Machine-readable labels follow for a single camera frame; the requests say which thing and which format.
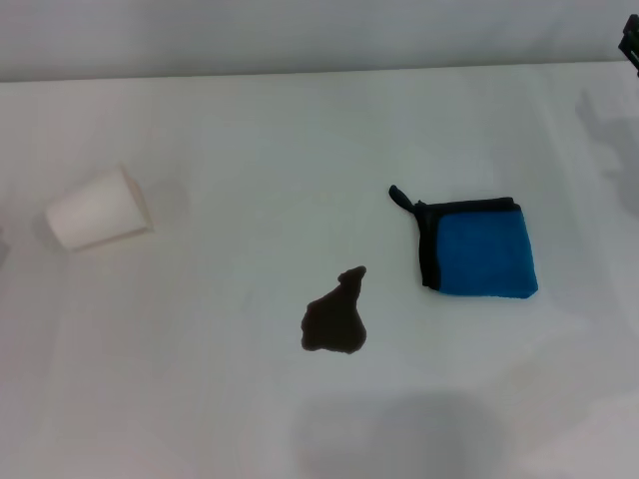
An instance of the spill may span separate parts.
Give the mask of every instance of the spill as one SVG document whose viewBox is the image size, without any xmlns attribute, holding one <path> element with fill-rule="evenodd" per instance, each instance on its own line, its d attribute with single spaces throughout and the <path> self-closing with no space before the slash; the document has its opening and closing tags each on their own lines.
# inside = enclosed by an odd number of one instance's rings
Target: spill
<svg viewBox="0 0 639 479">
<path fill-rule="evenodd" d="M 357 298 L 364 266 L 339 275 L 339 286 L 309 304 L 302 320 L 302 347 L 306 351 L 328 351 L 353 354 L 366 342 L 366 328 L 357 313 Z"/>
</svg>

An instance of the brown stain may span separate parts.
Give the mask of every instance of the brown stain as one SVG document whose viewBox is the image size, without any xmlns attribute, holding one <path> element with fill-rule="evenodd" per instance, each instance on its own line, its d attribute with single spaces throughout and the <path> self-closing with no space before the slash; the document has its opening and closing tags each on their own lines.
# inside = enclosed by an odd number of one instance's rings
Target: brown stain
<svg viewBox="0 0 639 479">
<path fill-rule="evenodd" d="M 353 354 L 366 342 L 366 328 L 357 313 L 357 298 L 364 266 L 339 275 L 339 286 L 309 304 L 302 320 L 302 347 L 306 351 L 328 351 Z"/>
</svg>

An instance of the white paper cup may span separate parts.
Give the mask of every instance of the white paper cup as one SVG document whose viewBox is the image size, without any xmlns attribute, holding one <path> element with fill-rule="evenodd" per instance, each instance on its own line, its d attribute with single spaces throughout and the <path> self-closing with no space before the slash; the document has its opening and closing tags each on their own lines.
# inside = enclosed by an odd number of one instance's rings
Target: white paper cup
<svg viewBox="0 0 639 479">
<path fill-rule="evenodd" d="M 46 217 L 60 244 L 70 250 L 153 229 L 142 191 L 122 166 L 49 205 Z"/>
</svg>

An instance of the white table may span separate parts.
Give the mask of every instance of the white table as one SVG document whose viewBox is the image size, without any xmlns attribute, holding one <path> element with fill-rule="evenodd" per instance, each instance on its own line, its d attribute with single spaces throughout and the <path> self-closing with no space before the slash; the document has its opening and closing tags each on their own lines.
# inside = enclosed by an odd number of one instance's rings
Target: white table
<svg viewBox="0 0 639 479">
<path fill-rule="evenodd" d="M 626 63 L 0 85 L 0 476 L 636 478 Z M 124 163 L 153 235 L 45 205 Z M 513 196 L 540 289 L 420 285 L 414 201 Z M 364 264 L 351 356 L 300 346 Z"/>
</svg>

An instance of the blue towel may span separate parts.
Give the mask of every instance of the blue towel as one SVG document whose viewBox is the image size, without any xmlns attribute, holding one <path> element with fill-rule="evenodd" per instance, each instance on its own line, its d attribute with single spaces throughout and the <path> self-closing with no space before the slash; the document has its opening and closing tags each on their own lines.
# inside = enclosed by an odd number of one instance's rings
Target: blue towel
<svg viewBox="0 0 639 479">
<path fill-rule="evenodd" d="M 526 224 L 512 198 L 413 205 L 396 186 L 388 193 L 417 219 L 424 286 L 461 296 L 526 298 L 537 290 Z"/>
</svg>

